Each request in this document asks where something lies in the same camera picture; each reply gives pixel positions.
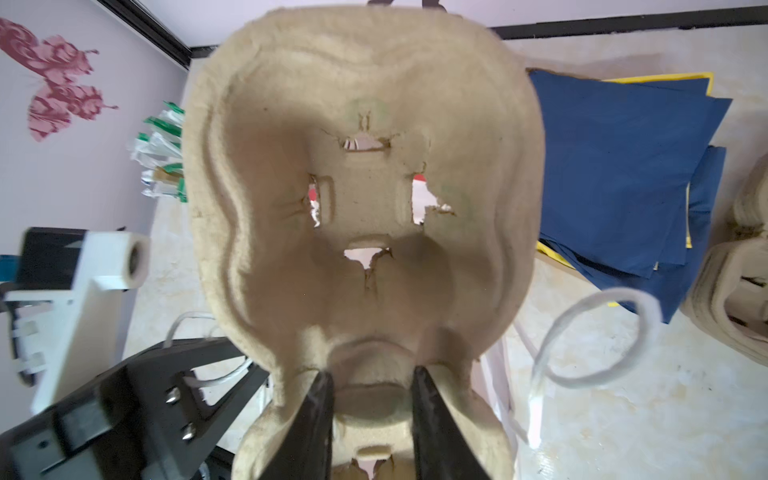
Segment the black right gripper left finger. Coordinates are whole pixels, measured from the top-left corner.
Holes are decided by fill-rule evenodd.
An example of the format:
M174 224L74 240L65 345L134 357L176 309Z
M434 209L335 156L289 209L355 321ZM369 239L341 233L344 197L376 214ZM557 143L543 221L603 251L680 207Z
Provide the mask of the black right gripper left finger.
M334 383L332 375L315 377L274 457L260 479L330 479Z

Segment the brown pulp cup carrier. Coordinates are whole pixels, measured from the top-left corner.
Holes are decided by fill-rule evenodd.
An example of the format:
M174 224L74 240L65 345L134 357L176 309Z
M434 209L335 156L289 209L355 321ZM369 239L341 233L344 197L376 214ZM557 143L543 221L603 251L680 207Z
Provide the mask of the brown pulp cup carrier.
M322 372L332 469L411 477L418 366L482 471L513 477L470 376L530 285L544 149L521 60L446 12L280 9L215 50L182 138L195 253L220 328L274 384L235 478L265 471Z

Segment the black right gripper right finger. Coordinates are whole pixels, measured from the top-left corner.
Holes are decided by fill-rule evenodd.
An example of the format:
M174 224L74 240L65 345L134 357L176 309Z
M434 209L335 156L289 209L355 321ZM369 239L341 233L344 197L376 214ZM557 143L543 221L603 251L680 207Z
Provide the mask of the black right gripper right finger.
M411 396L416 478L489 480L423 366L414 370Z

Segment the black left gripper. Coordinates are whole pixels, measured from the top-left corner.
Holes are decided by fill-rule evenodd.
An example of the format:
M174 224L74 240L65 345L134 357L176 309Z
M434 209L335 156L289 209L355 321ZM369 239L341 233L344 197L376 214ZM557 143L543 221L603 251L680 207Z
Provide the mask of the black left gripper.
M218 442L269 374L251 365L215 404L185 379L239 356L229 340L157 344L1 436L4 479L228 479Z

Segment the red white paper takeout bag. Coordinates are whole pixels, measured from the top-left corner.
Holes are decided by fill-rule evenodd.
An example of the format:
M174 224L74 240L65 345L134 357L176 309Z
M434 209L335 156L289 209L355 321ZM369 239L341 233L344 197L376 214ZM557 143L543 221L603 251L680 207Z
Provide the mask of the red white paper takeout bag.
M522 445L522 440L517 435L523 432L523 430L528 434L531 433L532 429L534 433L538 431L542 440L539 445L540 447L544 445L544 440L554 438L554 433L549 434L547 433L549 430L544 431L544 424L549 425L549 423L554 422L552 419L555 417L554 410L552 410L552 412L547 411L547 419L544 419L544 398L545 396L549 398L549 396L554 395L552 393L554 387L551 385L558 385L561 389L592 389L627 375L631 370L638 367L642 360L646 359L645 357L649 354L651 345L656 340L658 327L661 326L661 322L658 321L654 322L652 327L650 326L651 323L640 322L640 327L643 327L643 325L648 326L645 329L646 333L642 336L645 343L640 348L640 353L632 353L637 349L633 350L632 345L630 345L630 337L634 336L634 343L637 343L637 338L641 338L639 334L640 327L633 327L631 325L633 322L636 323L637 320L630 319L629 312L618 312L618 310L623 310L618 304L615 308L609 308L615 302L601 303L595 307L590 307L589 311L586 306L579 307L579 315L573 317L569 328L567 330L562 329L562 331L558 330L560 333L556 335L553 334L555 332L555 323L557 323L557 320L555 320L547 332L547 335L555 335L548 344L551 347L551 351L547 367L551 375L563 377L570 386L560 385L552 377L547 377L546 383L542 384L544 386L540 389L542 413L536 417L528 408L526 410L528 412L527 418L529 419L528 426L523 426L524 422L518 422L514 418L515 414L512 413L514 407L511 406L511 403L508 407L502 407L502 393L508 392L509 395L512 395L512 387L495 386L495 384L492 386L491 380L494 382L496 380L499 382L508 381L509 385L511 385L513 374L522 373L522 367L518 368L516 365L522 362L522 353L518 355L518 350L521 350L523 347L507 346L507 340L509 340L507 337L513 335L513 330L517 332L514 335L525 345L528 345L525 348L532 349L533 353L530 354L534 358L542 350L544 337L547 337L547 335L544 335L541 339L541 346L534 346L529 336L526 336L527 334L524 335L523 323L525 327L534 327L532 333L537 336L533 340L538 341L538 334L543 333L543 327L539 328L539 326L533 325L535 323L533 322L533 313L536 312L534 312L532 302L533 300L543 301L544 293L546 292L538 287L531 287L524 306L516 317L517 319L512 323L505 336L497 342L500 345L499 348L504 347L504 352L506 352L504 353L506 355L504 358L506 360L494 360L498 356L495 353L498 348L494 346L481 357L477 368L473 366L472 388L475 388L474 384L476 383L474 377L479 375L480 377L477 381L485 386L477 387L480 388L478 395L486 403L488 402L488 395L493 397L491 409L501 424L506 425L503 428L506 435L510 438L512 445L510 448L513 451L516 450L517 446ZM174 343L179 343L180 339L192 337L202 337L210 340L223 335L220 329L218 329L212 314L202 311L205 310L204 307L198 308L199 311L188 311L186 313L182 313L181 310L181 307L178 307L176 310L168 310L165 313L161 312L159 314L159 320L155 321L153 327L157 330L155 335L157 339L160 339L161 330L163 331L163 341L173 331L173 335L170 338L171 340L176 339ZM596 333L587 331L587 323L592 320L597 323ZM232 453L237 451L250 424L263 413L268 403L272 400L272 389L273 387L260 387L257 390L255 399L249 399L244 411L238 414L234 423L228 427L222 439L218 441L217 446ZM537 428L532 427L530 424L531 417L540 418L542 420L541 426Z

